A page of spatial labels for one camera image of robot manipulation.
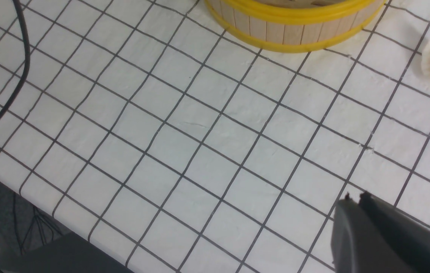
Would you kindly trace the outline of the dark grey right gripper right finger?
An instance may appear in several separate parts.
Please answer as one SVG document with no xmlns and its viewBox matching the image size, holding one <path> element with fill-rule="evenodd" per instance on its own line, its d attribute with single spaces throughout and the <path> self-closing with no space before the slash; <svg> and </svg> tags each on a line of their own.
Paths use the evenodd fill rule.
<svg viewBox="0 0 430 273">
<path fill-rule="evenodd" d="M 360 195 L 359 207 L 387 245 L 416 273 L 430 273 L 430 231 L 408 219 L 369 192 Z"/>
</svg>

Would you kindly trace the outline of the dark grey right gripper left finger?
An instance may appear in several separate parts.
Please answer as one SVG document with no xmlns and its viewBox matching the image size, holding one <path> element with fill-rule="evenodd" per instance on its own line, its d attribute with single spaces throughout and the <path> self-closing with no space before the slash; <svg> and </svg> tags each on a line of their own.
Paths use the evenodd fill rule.
<svg viewBox="0 0 430 273">
<path fill-rule="evenodd" d="M 335 206 L 331 252 L 337 273 L 407 273 L 409 267 L 385 242 L 349 194 Z"/>
</svg>

